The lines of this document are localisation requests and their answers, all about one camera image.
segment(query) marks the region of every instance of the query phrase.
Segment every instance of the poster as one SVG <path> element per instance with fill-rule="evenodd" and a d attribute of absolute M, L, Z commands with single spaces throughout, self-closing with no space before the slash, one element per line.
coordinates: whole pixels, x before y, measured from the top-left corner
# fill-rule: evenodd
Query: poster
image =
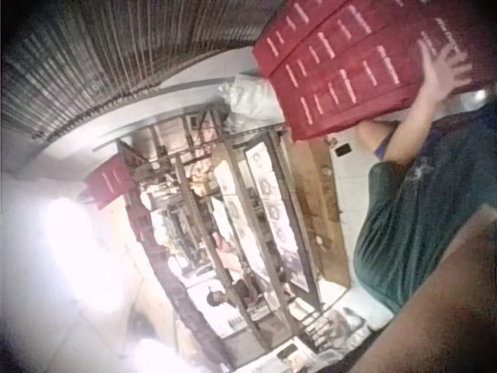
<path fill-rule="evenodd" d="M 294 230 L 290 226 L 290 219 L 281 197 L 280 186 L 273 171 L 273 163 L 266 144 L 260 142 L 249 149 L 246 155 L 276 247 L 281 255 L 285 270 L 290 276 L 290 281 L 309 292 L 309 285 L 298 254 Z"/>
<path fill-rule="evenodd" d="M 235 181 L 226 161 L 223 161 L 214 169 L 214 175 L 221 188 L 224 203 L 233 221 L 233 226 L 240 240 L 243 252 L 247 257 L 248 264 L 265 281 L 269 281 L 269 275 L 261 257 L 261 249 L 254 233 L 249 227 L 248 219 L 245 216 L 240 198 L 236 195 Z"/>

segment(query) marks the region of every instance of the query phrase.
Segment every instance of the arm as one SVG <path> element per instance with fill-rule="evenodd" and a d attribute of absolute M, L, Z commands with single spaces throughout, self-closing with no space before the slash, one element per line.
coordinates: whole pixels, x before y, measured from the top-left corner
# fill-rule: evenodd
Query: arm
<path fill-rule="evenodd" d="M 454 241 L 352 373 L 496 371 L 495 222 Z"/>
<path fill-rule="evenodd" d="M 395 163 L 401 171 L 412 164 L 421 150 L 439 103 L 454 89 L 471 82 L 469 78 L 459 77 L 471 70 L 470 64 L 458 66 L 466 61 L 467 54 L 456 53 L 449 57 L 454 46 L 448 44 L 433 60 L 424 42 L 419 41 L 419 46 L 425 79 L 407 117 L 394 132 L 384 157 L 384 161 Z"/>

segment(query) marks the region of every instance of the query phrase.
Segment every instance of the bright light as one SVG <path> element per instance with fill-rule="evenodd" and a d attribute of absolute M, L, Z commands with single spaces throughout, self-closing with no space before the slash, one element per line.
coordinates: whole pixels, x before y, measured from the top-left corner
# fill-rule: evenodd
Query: bright light
<path fill-rule="evenodd" d="M 92 221 L 84 208 L 68 199 L 54 200 L 45 225 L 52 254 L 71 284 L 74 296 L 102 312 L 122 302 L 122 278 L 99 250 Z"/>
<path fill-rule="evenodd" d="M 487 98 L 487 91 L 485 91 L 484 89 L 480 89 L 474 94 L 474 97 L 477 101 L 483 101 Z"/>
<path fill-rule="evenodd" d="M 140 340 L 134 352 L 134 358 L 140 373 L 163 373 L 165 371 L 194 373 L 195 371 L 180 359 L 173 349 L 157 340 Z"/>
<path fill-rule="evenodd" d="M 179 261 L 174 256 L 169 257 L 168 266 L 171 272 L 175 274 L 175 276 L 179 277 L 183 274 L 183 270 L 179 265 Z"/>

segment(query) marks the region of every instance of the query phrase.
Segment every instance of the white wall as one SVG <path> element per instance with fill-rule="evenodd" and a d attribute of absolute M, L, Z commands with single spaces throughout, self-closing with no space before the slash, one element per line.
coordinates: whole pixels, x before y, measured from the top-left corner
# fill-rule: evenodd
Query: white wall
<path fill-rule="evenodd" d="M 352 280 L 351 289 L 337 306 L 350 307 L 364 317 L 371 327 L 380 329 L 391 319 L 392 314 L 360 286 L 353 268 L 353 253 L 369 204 L 368 174 L 378 160 L 357 138 L 355 128 L 330 134 L 328 138 L 338 140 L 338 144 L 330 152 L 335 172 L 339 209 L 342 212 L 340 222 L 342 223 Z M 349 144 L 352 151 L 337 157 L 334 149 L 344 144 Z"/>
<path fill-rule="evenodd" d="M 52 254 L 43 213 L 54 198 L 81 189 L 78 183 L 26 183 L 2 174 L 2 332 L 34 371 L 134 371 L 134 341 L 127 335 L 131 307 L 147 315 L 169 346 L 172 307 L 132 237 L 122 199 L 104 211 L 87 209 L 109 271 L 121 279 L 121 306 L 106 314 L 74 300 Z"/>

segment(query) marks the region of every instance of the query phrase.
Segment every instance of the stacked red crates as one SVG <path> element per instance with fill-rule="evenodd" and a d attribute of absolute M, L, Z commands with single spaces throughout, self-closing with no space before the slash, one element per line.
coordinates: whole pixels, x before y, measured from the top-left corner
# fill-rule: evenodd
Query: stacked red crates
<path fill-rule="evenodd" d="M 422 81 L 417 40 L 448 43 L 473 64 L 468 91 L 497 80 L 490 28 L 465 0 L 298 0 L 259 38 L 254 55 L 297 140 L 409 106 Z"/>

